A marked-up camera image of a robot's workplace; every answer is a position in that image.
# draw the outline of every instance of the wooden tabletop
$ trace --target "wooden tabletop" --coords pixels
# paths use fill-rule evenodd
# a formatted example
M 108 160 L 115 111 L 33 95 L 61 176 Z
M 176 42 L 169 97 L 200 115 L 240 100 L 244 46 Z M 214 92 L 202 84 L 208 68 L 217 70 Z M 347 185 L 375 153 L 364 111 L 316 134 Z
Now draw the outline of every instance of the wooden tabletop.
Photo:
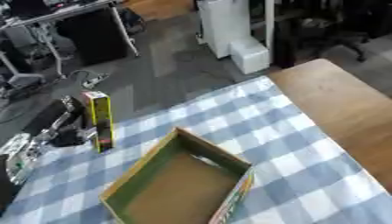
M 392 101 L 388 97 L 325 59 L 270 78 L 392 193 Z

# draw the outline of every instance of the open box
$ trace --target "open box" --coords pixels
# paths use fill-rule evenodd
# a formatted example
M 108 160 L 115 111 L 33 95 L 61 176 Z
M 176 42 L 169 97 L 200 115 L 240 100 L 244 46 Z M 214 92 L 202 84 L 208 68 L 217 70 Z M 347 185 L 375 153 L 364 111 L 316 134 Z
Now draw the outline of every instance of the open box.
M 252 180 L 251 164 L 176 128 L 100 198 L 119 223 L 225 223 Z

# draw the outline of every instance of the table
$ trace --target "table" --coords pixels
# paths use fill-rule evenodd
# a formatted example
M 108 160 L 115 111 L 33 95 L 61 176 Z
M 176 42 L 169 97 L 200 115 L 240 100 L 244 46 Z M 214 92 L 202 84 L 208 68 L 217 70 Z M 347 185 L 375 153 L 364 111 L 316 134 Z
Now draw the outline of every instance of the table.
M 115 19 L 115 23 L 118 26 L 118 29 L 127 45 L 129 48 L 133 51 L 133 53 L 138 57 L 139 56 L 139 51 L 135 47 L 134 43 L 135 40 L 133 38 L 130 38 L 125 30 L 125 27 L 123 25 L 123 22 L 120 18 L 120 15 L 118 14 L 118 11 L 116 9 L 116 4 L 118 3 L 117 0 L 97 0 L 92 3 L 87 3 L 83 5 L 72 5 L 60 10 L 56 10 L 52 14 L 47 14 L 39 17 L 33 17 L 30 19 L 25 19 L 25 20 L 20 20 L 20 19 L 14 19 L 9 21 L 6 25 L 2 26 L 0 28 L 0 31 L 9 29 L 12 27 L 19 27 L 19 26 L 27 26 L 27 25 L 38 25 L 37 26 L 37 31 L 38 35 L 44 40 L 45 44 L 48 46 L 49 50 L 53 54 L 54 58 L 56 59 L 56 71 L 57 74 L 61 78 L 66 78 L 66 76 L 62 72 L 62 58 L 60 57 L 59 52 L 56 50 L 54 45 L 52 44 L 51 40 L 48 37 L 48 33 L 44 27 L 42 27 L 40 24 L 42 23 L 47 23 L 47 22 L 54 22 L 57 20 L 61 20 L 64 18 L 70 18 L 74 17 L 83 13 L 88 13 L 90 11 L 97 11 L 99 9 L 104 9 L 104 8 L 110 8 L 110 13 L 112 14 L 113 18 Z
M 98 195 L 174 126 L 254 165 L 255 183 L 230 223 L 392 220 L 389 193 L 268 77 L 259 77 L 118 123 L 115 148 L 106 153 L 89 143 L 49 149 L 1 222 L 111 223 Z
M 392 101 L 388 97 L 325 59 L 270 77 L 392 192 Z

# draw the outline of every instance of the blue checkered tablecloth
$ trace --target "blue checkered tablecloth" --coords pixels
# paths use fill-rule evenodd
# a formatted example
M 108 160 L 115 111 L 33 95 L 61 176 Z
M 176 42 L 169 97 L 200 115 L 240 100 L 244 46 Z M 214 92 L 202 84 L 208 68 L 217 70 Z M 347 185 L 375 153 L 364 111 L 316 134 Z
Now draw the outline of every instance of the blue checkered tablecloth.
M 266 77 L 118 123 L 107 153 L 49 150 L 0 222 L 112 223 L 98 195 L 174 126 L 255 166 L 231 223 L 392 223 L 385 189 Z

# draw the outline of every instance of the product box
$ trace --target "product box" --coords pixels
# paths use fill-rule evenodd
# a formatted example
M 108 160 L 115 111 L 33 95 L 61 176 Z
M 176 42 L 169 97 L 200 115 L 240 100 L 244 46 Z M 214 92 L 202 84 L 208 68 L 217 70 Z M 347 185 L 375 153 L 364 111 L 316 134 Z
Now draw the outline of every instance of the product box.
M 118 223 L 223 224 L 252 181 L 251 164 L 176 128 L 100 199 Z
M 87 102 L 87 111 L 96 135 L 93 138 L 94 147 L 98 152 L 113 148 L 113 122 L 110 109 L 110 98 L 100 91 L 84 92 Z

